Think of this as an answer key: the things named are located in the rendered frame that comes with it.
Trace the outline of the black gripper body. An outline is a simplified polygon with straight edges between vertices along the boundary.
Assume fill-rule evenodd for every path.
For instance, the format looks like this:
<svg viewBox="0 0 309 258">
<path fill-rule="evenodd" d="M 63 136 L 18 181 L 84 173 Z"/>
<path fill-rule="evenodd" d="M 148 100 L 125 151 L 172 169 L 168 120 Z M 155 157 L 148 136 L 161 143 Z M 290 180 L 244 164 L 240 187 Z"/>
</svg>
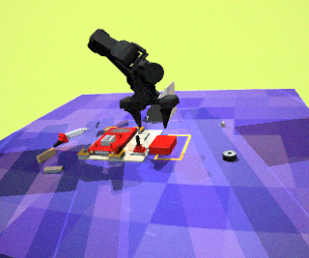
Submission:
<svg viewBox="0 0 309 258">
<path fill-rule="evenodd" d="M 159 95 L 156 93 L 155 85 L 156 83 L 151 83 L 148 81 L 135 81 L 134 88 L 139 88 L 139 91 L 145 91 L 145 87 L 149 87 L 153 97 L 154 102 L 152 104 L 159 104 L 161 108 L 173 108 L 180 103 L 180 99 L 177 95 L 166 95 L 161 99 L 158 99 Z M 125 97 L 120 100 L 119 106 L 121 109 L 130 109 L 128 100 L 131 96 Z"/>
</svg>

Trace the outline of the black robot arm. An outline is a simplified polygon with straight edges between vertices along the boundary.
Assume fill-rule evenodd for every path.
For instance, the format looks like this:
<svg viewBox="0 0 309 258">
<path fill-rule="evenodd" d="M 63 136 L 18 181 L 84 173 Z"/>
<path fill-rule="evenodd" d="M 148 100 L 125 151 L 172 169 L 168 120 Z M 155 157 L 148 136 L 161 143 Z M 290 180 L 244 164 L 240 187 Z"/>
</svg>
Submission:
<svg viewBox="0 0 309 258">
<path fill-rule="evenodd" d="M 134 92 L 128 100 L 131 111 L 143 111 L 147 105 L 152 106 L 154 97 L 149 87 L 145 87 L 145 91 L 139 91 L 133 85 L 136 84 L 135 81 L 159 82 L 163 78 L 164 68 L 146 59 L 149 54 L 144 47 L 126 40 L 117 41 L 103 28 L 94 31 L 87 46 L 98 56 L 107 57 L 126 76 L 126 83 Z"/>
</svg>

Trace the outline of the black toy tyre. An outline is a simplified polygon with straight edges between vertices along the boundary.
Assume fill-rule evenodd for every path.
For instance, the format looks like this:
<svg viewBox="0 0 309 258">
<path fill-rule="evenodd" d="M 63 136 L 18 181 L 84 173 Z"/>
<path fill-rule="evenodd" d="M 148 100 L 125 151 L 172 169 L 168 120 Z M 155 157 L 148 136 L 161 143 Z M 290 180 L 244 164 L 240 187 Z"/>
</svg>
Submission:
<svg viewBox="0 0 309 258">
<path fill-rule="evenodd" d="M 235 161 L 237 160 L 237 152 L 233 150 L 227 150 L 223 152 L 223 159 L 224 161 Z"/>
</svg>

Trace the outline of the tan wooden block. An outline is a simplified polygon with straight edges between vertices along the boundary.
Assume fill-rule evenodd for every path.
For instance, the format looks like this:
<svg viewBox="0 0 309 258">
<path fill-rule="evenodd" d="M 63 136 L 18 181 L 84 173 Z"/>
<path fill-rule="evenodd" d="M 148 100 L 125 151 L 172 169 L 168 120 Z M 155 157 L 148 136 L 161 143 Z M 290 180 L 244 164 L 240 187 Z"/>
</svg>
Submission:
<svg viewBox="0 0 309 258">
<path fill-rule="evenodd" d="M 56 155 L 55 148 L 50 148 L 46 152 L 40 153 L 37 156 L 37 161 L 38 161 L 38 163 L 41 163 L 41 162 L 47 160 L 48 158 L 52 158 L 55 155 Z"/>
</svg>

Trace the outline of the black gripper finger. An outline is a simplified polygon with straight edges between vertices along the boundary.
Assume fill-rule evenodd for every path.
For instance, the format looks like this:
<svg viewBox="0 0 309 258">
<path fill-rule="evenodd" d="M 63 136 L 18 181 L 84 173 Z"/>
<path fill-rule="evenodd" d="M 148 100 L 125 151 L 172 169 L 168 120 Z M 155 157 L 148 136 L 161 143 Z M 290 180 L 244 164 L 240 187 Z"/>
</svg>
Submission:
<svg viewBox="0 0 309 258">
<path fill-rule="evenodd" d="M 174 107 L 173 107 L 174 108 Z M 162 113 L 163 126 L 166 129 L 169 121 L 169 117 L 173 108 L 161 108 L 159 111 Z"/>
<path fill-rule="evenodd" d="M 134 121 L 136 122 L 138 128 L 142 127 L 141 111 L 140 110 L 131 111 L 130 109 L 124 109 L 124 111 L 130 113 L 130 115 L 133 117 Z"/>
</svg>

